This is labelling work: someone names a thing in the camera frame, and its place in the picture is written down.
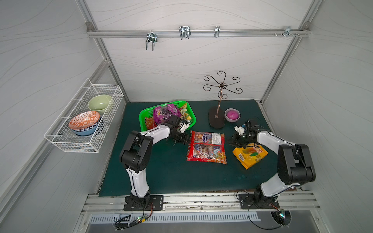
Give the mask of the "aluminium wall rail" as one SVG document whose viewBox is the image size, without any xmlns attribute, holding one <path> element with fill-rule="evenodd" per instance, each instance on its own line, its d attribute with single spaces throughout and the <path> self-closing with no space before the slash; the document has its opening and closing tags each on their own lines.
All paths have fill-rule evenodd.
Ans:
<svg viewBox="0 0 373 233">
<path fill-rule="evenodd" d="M 259 29 L 259 30 L 239 30 L 220 29 L 218 38 L 251 38 L 251 37 L 275 37 L 274 33 L 280 34 L 285 29 Z M 157 34 L 158 38 L 180 38 L 179 30 L 97 30 L 88 32 L 90 38 L 142 38 L 145 39 L 149 32 Z M 291 32 L 298 34 L 297 37 L 308 37 L 309 30 L 291 29 Z M 214 38 L 214 29 L 197 30 L 191 29 L 189 38 Z"/>
</svg>

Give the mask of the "dark green table mat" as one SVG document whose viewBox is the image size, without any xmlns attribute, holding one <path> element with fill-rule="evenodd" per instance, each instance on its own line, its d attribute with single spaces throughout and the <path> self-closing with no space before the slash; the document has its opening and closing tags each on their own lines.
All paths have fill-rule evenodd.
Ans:
<svg viewBox="0 0 373 233">
<path fill-rule="evenodd" d="M 100 190 L 100 196 L 129 195 L 131 184 L 119 154 L 132 131 L 140 130 L 139 114 L 154 103 L 128 103 L 112 156 Z M 188 146 L 171 139 L 162 140 L 152 148 L 146 168 L 147 182 L 153 194 L 232 191 L 257 188 L 277 172 L 277 154 L 268 155 L 246 169 L 234 156 L 234 147 L 225 143 L 226 164 L 188 161 Z"/>
</svg>

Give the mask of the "small metal hook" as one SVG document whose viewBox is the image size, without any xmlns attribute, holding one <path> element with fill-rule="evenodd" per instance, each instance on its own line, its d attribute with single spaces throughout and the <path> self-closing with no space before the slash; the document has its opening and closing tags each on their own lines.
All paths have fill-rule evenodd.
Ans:
<svg viewBox="0 0 373 233">
<path fill-rule="evenodd" d="M 218 38 L 220 36 L 220 26 L 216 26 L 214 29 L 214 37 Z"/>
</svg>

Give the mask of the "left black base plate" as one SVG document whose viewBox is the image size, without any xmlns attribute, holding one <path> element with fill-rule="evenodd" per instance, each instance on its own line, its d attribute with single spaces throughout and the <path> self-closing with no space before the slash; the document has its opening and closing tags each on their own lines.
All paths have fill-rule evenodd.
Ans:
<svg viewBox="0 0 373 233">
<path fill-rule="evenodd" d="M 131 194 L 124 199 L 123 210 L 129 211 L 161 211 L 163 210 L 163 195 L 149 195 L 147 194 L 144 198 L 138 198 Z"/>
</svg>

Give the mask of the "orange patterned bowl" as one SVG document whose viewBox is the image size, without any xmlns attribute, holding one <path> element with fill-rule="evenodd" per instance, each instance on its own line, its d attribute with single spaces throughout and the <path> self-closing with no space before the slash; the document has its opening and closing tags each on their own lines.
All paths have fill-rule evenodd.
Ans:
<svg viewBox="0 0 373 233">
<path fill-rule="evenodd" d="M 81 130 L 92 126 L 99 121 L 101 115 L 96 111 L 87 111 L 73 117 L 68 126 L 71 130 Z"/>
</svg>

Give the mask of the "metal loop hook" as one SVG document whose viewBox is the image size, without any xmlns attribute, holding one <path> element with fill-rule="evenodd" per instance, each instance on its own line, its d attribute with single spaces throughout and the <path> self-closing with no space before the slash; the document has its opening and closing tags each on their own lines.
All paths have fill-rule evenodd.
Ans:
<svg viewBox="0 0 373 233">
<path fill-rule="evenodd" d="M 189 26 L 181 26 L 179 27 L 179 34 L 180 34 L 180 39 L 189 39 L 191 35 L 191 28 Z"/>
</svg>

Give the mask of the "black metal mug tree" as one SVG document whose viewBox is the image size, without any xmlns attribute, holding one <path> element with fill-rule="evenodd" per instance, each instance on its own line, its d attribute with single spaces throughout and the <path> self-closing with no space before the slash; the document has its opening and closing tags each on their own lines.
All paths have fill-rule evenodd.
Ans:
<svg viewBox="0 0 373 233">
<path fill-rule="evenodd" d="M 237 87 L 236 90 L 229 89 L 230 86 L 232 86 L 234 84 L 237 84 L 241 81 L 241 79 L 239 77 L 232 77 L 233 83 L 227 84 L 225 82 L 226 73 L 224 71 L 218 71 L 217 75 L 223 77 L 223 80 L 219 82 L 211 75 L 205 75 L 203 77 L 204 81 L 206 81 L 206 82 L 209 82 L 210 80 L 213 80 L 215 82 L 215 84 L 205 84 L 203 86 L 203 90 L 207 91 L 207 92 L 210 92 L 213 87 L 216 87 L 216 88 L 219 89 L 219 91 L 218 91 L 218 98 L 219 98 L 218 104 L 217 104 L 216 107 L 212 107 L 212 108 L 209 109 L 208 122 L 209 122 L 209 125 L 212 128 L 221 129 L 225 126 L 225 115 L 224 115 L 224 111 L 221 109 L 221 102 L 222 102 L 222 100 L 226 100 L 228 98 L 228 95 L 225 94 L 223 91 L 226 90 L 226 91 L 234 93 L 234 94 L 242 94 L 243 90 L 240 87 Z"/>
</svg>

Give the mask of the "green Fox's candy bag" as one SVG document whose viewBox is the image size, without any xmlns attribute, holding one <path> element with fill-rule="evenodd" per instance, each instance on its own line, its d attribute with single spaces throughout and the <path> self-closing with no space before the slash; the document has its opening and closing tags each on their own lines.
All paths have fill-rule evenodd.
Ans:
<svg viewBox="0 0 373 233">
<path fill-rule="evenodd" d="M 192 120 L 192 117 L 191 117 L 189 111 L 187 110 L 187 107 L 188 107 L 188 104 L 185 103 L 184 105 L 182 105 L 179 108 L 179 112 L 181 114 L 181 120 L 187 121 L 189 124 L 191 124 L 193 122 L 193 120 Z"/>
</svg>

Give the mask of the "large red candy bag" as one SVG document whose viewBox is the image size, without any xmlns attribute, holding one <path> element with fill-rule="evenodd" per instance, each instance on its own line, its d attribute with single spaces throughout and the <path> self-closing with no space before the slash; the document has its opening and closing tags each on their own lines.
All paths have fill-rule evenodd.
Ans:
<svg viewBox="0 0 373 233">
<path fill-rule="evenodd" d="M 225 134 L 192 131 L 187 160 L 226 165 L 224 143 Z"/>
</svg>

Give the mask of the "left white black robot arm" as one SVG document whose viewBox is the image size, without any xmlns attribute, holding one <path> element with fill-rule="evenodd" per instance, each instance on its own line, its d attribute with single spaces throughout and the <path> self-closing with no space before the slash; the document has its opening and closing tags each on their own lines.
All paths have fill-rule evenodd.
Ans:
<svg viewBox="0 0 373 233">
<path fill-rule="evenodd" d="M 167 122 L 156 127 L 137 132 L 132 131 L 119 156 L 125 167 L 131 184 L 130 203 L 146 208 L 150 203 L 150 188 L 146 179 L 146 168 L 150 161 L 153 145 L 164 140 L 173 139 L 176 143 L 186 144 L 190 137 L 186 133 L 190 121 L 171 115 Z"/>
</svg>

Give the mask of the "green plastic basket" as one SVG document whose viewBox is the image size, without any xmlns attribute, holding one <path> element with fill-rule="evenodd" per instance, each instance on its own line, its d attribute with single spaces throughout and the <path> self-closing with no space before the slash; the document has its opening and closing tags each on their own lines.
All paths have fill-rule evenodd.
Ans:
<svg viewBox="0 0 373 233">
<path fill-rule="evenodd" d="M 146 123 L 145 123 L 145 118 L 146 117 L 153 117 L 154 108 L 156 108 L 158 106 L 163 107 L 163 106 L 166 106 L 168 104 L 174 104 L 177 108 L 181 108 L 184 105 L 187 106 L 186 107 L 187 113 L 189 113 L 189 115 L 191 116 L 191 123 L 190 123 L 189 127 L 187 128 L 187 130 L 190 130 L 196 124 L 197 118 L 196 118 L 190 104 L 187 101 L 178 100 L 178 101 L 173 101 L 173 102 L 169 102 L 169 103 L 159 104 L 157 106 L 149 107 L 149 108 L 146 108 L 146 109 L 142 110 L 139 114 L 139 123 L 140 123 L 141 130 L 142 131 L 148 130 L 147 126 L 146 126 Z"/>
</svg>

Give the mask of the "red cookie bag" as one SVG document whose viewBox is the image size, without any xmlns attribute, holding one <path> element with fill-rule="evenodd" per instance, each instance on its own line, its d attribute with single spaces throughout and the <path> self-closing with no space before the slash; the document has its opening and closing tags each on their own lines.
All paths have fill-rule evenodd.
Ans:
<svg viewBox="0 0 373 233">
<path fill-rule="evenodd" d="M 151 129 L 157 127 L 157 124 L 156 124 L 153 116 L 152 117 L 145 117 L 144 121 L 145 121 L 145 125 L 146 125 L 147 130 L 151 130 Z"/>
</svg>

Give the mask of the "aluminium front frame rail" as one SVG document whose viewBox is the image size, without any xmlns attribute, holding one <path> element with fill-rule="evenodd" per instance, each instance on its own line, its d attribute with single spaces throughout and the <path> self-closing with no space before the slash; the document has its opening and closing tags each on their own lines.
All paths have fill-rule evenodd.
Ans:
<svg viewBox="0 0 373 233">
<path fill-rule="evenodd" d="M 181 212 L 237 212 L 241 209 L 238 194 L 246 192 L 207 192 L 163 194 L 163 210 L 156 213 Z M 121 214 L 126 196 L 100 197 L 88 195 L 82 214 Z M 277 197 L 279 206 L 285 210 L 321 210 L 311 191 L 286 191 Z"/>
</svg>

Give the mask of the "white perforated vent strip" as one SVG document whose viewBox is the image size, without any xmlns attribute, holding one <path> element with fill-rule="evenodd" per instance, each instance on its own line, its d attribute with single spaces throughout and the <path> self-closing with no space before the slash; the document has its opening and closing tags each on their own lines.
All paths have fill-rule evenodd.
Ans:
<svg viewBox="0 0 373 233">
<path fill-rule="evenodd" d="M 130 223 L 141 214 L 94 214 L 90 224 L 114 224 L 121 218 L 123 223 Z M 187 222 L 243 222 L 261 221 L 257 212 L 206 212 L 206 213 L 154 213 L 145 223 L 187 223 Z"/>
</svg>

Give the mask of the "purple snack bag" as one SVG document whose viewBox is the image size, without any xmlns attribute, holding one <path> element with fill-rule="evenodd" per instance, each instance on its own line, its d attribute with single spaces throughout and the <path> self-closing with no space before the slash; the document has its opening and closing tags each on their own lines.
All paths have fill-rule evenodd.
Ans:
<svg viewBox="0 0 373 233">
<path fill-rule="evenodd" d="M 179 109 L 172 103 L 164 106 L 157 106 L 153 110 L 154 122 L 157 125 L 168 122 L 171 116 L 181 117 Z"/>
</svg>

